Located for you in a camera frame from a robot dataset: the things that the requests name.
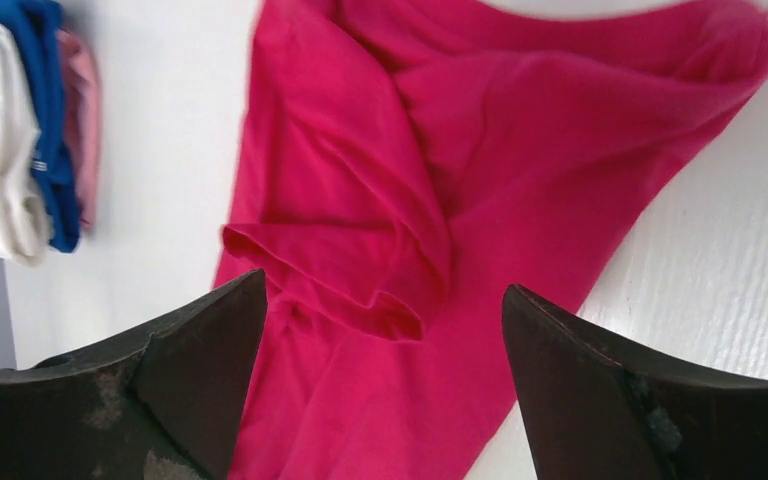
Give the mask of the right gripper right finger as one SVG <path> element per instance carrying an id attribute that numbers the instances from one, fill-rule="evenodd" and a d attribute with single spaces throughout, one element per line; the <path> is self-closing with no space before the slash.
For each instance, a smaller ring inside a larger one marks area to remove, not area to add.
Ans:
<path id="1" fill-rule="evenodd" d="M 541 479 L 768 479 L 768 380 L 659 352 L 508 287 L 504 343 Z"/>

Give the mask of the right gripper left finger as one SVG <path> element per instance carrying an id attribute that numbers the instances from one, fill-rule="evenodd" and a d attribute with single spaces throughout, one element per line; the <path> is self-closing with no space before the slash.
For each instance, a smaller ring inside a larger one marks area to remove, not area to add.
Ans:
<path id="1" fill-rule="evenodd" d="M 0 369 L 0 479 L 224 479 L 264 330 L 254 270 L 25 369 Z"/>

